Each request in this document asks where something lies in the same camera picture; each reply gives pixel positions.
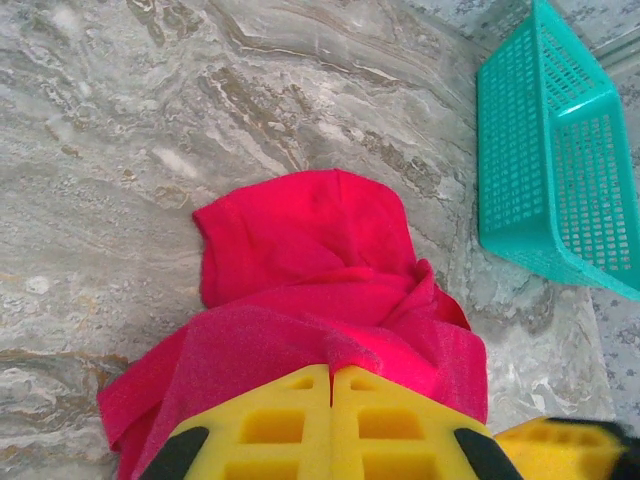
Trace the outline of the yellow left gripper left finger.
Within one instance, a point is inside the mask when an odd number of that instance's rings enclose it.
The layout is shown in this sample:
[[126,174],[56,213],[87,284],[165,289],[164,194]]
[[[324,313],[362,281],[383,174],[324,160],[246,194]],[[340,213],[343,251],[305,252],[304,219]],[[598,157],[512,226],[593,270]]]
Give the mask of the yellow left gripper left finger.
[[331,384],[311,365],[181,422],[146,479],[328,479]]

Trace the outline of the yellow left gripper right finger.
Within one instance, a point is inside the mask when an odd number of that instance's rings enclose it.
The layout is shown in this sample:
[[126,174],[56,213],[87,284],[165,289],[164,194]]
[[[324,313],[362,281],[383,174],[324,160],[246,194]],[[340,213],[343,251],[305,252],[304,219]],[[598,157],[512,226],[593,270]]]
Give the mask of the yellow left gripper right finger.
[[484,424],[351,366],[333,380],[333,479],[520,479]]

